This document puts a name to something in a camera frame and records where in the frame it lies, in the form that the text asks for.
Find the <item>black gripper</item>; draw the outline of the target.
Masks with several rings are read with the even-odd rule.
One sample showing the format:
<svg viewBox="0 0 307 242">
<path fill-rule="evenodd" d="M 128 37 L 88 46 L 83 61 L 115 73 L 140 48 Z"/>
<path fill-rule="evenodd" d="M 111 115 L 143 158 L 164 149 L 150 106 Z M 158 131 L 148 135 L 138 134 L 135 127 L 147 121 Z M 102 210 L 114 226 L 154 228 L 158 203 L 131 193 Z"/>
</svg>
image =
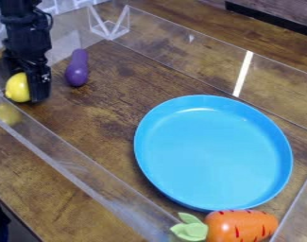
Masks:
<svg viewBox="0 0 307 242">
<path fill-rule="evenodd" d="M 46 52 L 52 48 L 52 16 L 40 9 L 6 9 L 0 11 L 0 23 L 7 30 L 4 63 L 10 68 L 20 68 L 23 62 L 31 63 L 24 70 L 30 97 L 32 102 L 40 102 L 51 94 L 51 68 L 44 63 Z"/>
</svg>

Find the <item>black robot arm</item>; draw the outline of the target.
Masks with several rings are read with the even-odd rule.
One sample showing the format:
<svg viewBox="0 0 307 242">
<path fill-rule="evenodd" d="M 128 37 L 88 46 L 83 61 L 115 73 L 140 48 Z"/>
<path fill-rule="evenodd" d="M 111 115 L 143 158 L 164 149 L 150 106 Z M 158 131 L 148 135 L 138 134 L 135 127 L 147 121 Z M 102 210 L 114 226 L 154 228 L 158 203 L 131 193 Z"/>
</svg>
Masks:
<svg viewBox="0 0 307 242">
<path fill-rule="evenodd" d="M 10 73 L 27 75 L 28 94 L 40 102 L 51 94 L 51 67 L 46 52 L 52 48 L 52 15 L 36 5 L 42 0 L 0 0 L 0 23 L 6 26 L 3 62 Z"/>
</svg>

